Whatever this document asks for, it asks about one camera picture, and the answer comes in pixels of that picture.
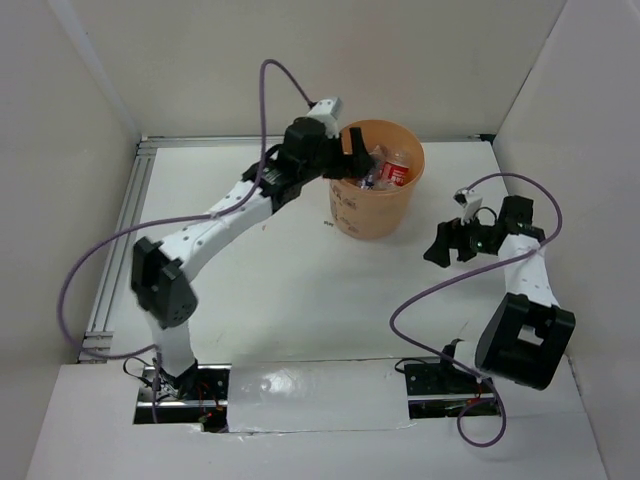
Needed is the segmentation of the black label bottle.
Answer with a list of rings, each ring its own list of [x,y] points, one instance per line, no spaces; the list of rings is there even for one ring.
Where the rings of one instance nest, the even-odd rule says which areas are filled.
[[[356,182],[356,185],[363,190],[372,190],[378,181],[380,169],[372,167],[371,170]]]

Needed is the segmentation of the clear unlabeled bottle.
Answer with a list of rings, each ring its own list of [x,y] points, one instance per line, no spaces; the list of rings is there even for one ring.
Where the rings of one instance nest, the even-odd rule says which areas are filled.
[[[374,149],[369,153],[369,156],[373,160],[371,172],[377,175],[387,160],[388,149],[384,145],[376,145]]]

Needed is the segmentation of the red label red cap bottle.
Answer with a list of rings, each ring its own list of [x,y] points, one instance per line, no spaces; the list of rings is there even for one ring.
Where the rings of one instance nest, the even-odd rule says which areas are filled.
[[[380,184],[384,188],[403,187],[409,175],[410,165],[410,155],[406,151],[389,151],[381,169]]]

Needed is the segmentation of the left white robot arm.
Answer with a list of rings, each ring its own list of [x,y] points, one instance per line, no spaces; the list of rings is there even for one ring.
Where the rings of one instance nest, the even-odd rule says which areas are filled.
[[[308,183],[364,176],[373,160],[361,129],[351,127],[348,133],[351,149],[344,151],[342,137],[330,136],[322,122],[296,119],[282,142],[246,170],[203,221],[193,221],[157,242],[143,237],[135,243],[131,290],[147,316],[161,385],[172,397],[189,397],[199,382],[188,325],[198,306],[192,281],[241,234],[297,199]]]

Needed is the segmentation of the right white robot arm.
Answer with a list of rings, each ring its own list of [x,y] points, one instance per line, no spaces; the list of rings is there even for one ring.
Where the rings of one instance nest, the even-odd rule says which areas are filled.
[[[463,189],[454,195],[462,214],[438,224],[434,243],[423,258],[440,267],[479,254],[500,261],[529,256],[504,267],[506,293],[476,347],[475,366],[536,390],[551,383],[575,328],[573,313],[560,307],[546,271],[544,230],[533,225],[533,201],[507,196],[494,222],[478,219],[482,197]]]

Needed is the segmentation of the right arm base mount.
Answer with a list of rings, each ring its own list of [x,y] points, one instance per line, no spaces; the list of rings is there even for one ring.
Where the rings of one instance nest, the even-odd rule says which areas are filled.
[[[405,358],[394,370],[405,380],[409,418],[436,419],[465,416],[499,416],[491,389],[473,375],[439,358]]]

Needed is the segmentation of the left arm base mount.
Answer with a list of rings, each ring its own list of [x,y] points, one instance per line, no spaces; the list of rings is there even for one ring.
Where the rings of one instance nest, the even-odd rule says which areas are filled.
[[[193,424],[207,433],[229,431],[229,366],[200,365],[195,381],[180,390],[156,374],[155,362],[133,357],[123,362],[122,370],[138,382],[134,424]]]

